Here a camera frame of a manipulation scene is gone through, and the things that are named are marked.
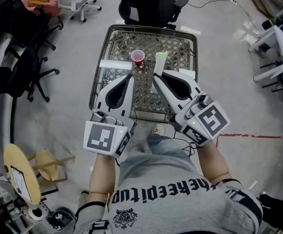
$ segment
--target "gray t-shirt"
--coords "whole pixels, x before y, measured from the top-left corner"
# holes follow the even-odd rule
[[[237,180],[214,186],[188,162],[149,156],[120,175],[108,207],[91,202],[78,210],[74,234],[256,234],[262,215]]]

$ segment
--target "concrete floor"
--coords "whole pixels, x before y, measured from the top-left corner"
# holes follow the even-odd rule
[[[210,0],[190,0],[201,6]],[[262,31],[266,18],[251,0],[237,0],[251,15]],[[26,95],[18,99],[15,119],[15,143],[26,153],[47,148],[57,157],[73,153],[76,158],[66,164],[68,181],[58,184],[59,192],[45,201],[52,210],[66,206],[77,210],[79,193],[88,188],[95,155],[82,147],[85,121],[91,117],[88,108],[93,77],[108,27],[121,19],[120,0],[97,0],[102,11],[88,11],[87,22],[76,17],[64,17],[64,28],[53,35],[57,49],[47,50],[49,61],[44,69],[57,68],[60,75],[47,76],[42,87],[50,97],[46,103],[36,90],[30,103]],[[283,92],[271,93],[253,81],[262,72],[259,66],[268,63],[247,48],[256,40],[256,30],[249,16],[232,2],[219,1],[197,9],[186,5],[176,22],[177,29],[186,26],[197,31],[199,56],[199,85],[218,100],[231,124],[223,134],[250,134],[280,137],[283,132]],[[151,128],[138,122],[139,139]],[[165,125],[166,135],[173,128]],[[283,140],[221,136],[219,150],[224,155],[231,174],[249,187],[257,181],[252,192],[265,190],[271,195],[283,194]],[[193,160],[199,169],[197,155]]]

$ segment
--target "black office chair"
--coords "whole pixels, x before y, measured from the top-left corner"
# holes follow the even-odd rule
[[[46,102],[46,97],[40,85],[40,78],[55,72],[60,73],[58,69],[51,69],[40,74],[40,68],[43,61],[47,61],[47,57],[39,60],[36,50],[33,47],[27,47],[18,59],[13,71],[7,67],[0,67],[0,94],[9,94],[12,97],[20,97],[25,90],[29,91],[27,99],[33,101],[33,91],[35,85],[38,87],[40,94]]]
[[[60,25],[48,30],[50,17],[42,10],[43,5],[38,5],[35,10],[40,14],[30,12],[25,8],[21,0],[6,0],[0,7],[0,31],[7,32],[14,37],[7,51],[16,54],[10,48],[13,44],[21,47],[35,46],[38,49],[41,43],[46,42],[55,50],[56,47],[47,40],[47,37],[57,28],[62,29]]]
[[[189,0],[121,0],[120,16],[125,24],[136,24],[175,29],[169,24],[175,22],[181,9]]]

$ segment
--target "red cup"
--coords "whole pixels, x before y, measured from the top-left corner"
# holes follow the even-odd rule
[[[144,58],[145,58],[145,53],[140,49],[136,49],[131,53],[131,59],[135,62],[137,66],[142,64]]]

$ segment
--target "metal mesh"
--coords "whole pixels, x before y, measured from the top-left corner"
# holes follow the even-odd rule
[[[175,71],[180,68],[190,69],[190,42],[168,36],[118,31],[111,40],[107,59],[132,61],[130,55],[135,49],[145,53],[143,64],[134,65],[132,70],[105,69],[101,89],[116,78],[131,73],[135,78],[133,104],[135,110],[166,114],[165,120],[168,120],[169,109],[163,104],[158,94],[150,92],[156,53],[168,52],[164,69]]]

